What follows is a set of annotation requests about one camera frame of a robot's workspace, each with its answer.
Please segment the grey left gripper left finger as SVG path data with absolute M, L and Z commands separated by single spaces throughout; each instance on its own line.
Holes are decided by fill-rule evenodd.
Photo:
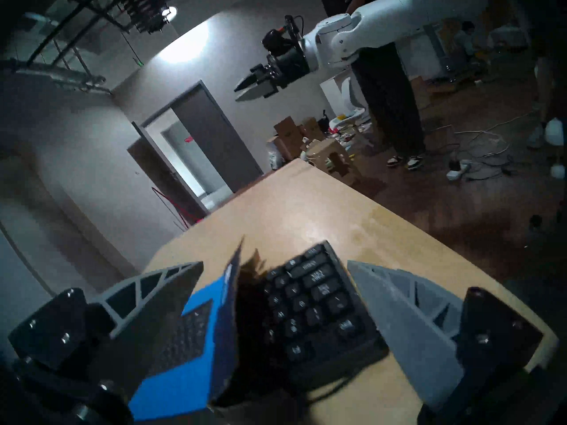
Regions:
M 40 375 L 79 386 L 111 381 L 127 398 L 176 330 L 204 271 L 191 262 L 125 279 L 87 300 L 63 290 L 8 335 L 18 358 Z

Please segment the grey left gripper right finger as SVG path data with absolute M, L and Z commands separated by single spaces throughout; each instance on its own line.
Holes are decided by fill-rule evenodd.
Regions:
M 353 260 L 347 270 L 426 412 L 473 412 L 523 373 L 543 339 L 484 288 L 460 299 L 407 271 Z

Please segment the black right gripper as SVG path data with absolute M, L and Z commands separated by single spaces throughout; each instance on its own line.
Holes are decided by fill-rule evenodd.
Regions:
M 265 65 L 256 65 L 241 79 L 234 91 L 236 102 L 266 99 L 311 72 L 304 53 L 304 41 L 266 40 L 269 52 Z

